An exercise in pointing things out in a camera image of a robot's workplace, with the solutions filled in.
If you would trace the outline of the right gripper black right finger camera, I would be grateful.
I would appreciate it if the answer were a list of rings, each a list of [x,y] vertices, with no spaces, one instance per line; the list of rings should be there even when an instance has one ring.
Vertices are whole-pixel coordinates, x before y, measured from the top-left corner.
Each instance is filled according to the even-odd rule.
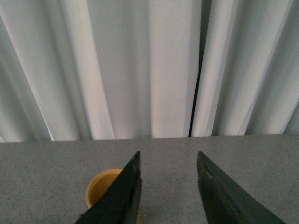
[[[209,224],[283,224],[202,151],[197,157],[198,187]]]

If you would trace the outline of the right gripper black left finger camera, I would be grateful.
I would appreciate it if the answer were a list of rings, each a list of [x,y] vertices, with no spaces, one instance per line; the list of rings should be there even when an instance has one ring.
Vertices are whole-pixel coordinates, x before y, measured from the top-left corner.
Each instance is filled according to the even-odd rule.
[[[136,224],[141,193],[141,155],[137,151],[103,196],[76,223]]]

